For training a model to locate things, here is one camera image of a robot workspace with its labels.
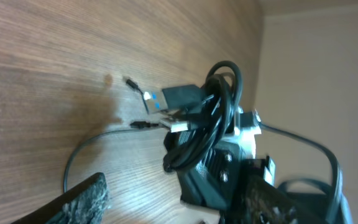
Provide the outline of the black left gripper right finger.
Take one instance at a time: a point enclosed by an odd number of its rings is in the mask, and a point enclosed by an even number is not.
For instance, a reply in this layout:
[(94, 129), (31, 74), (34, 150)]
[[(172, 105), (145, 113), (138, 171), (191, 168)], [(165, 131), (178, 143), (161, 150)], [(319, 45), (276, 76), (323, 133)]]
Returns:
[(229, 224), (321, 222), (321, 218), (256, 175), (238, 181), (232, 205), (228, 210)]

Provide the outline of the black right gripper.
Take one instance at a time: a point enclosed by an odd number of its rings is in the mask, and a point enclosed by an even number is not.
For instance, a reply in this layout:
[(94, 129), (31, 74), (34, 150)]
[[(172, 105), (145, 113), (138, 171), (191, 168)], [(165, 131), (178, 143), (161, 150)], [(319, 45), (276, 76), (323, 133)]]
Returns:
[(228, 210), (237, 188), (241, 161), (250, 158), (250, 131), (243, 130), (237, 136), (225, 136), (215, 142), (215, 136), (203, 131), (167, 133), (163, 144), (170, 152), (181, 149), (199, 154), (185, 167), (171, 169), (176, 172), (181, 187), (180, 200), (194, 206), (215, 210)]

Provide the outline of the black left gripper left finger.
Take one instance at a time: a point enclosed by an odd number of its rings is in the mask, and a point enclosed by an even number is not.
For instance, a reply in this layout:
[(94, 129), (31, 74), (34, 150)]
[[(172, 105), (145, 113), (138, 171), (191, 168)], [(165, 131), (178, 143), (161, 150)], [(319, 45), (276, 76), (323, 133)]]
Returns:
[(12, 224), (99, 224), (109, 206), (105, 175), (97, 172)]

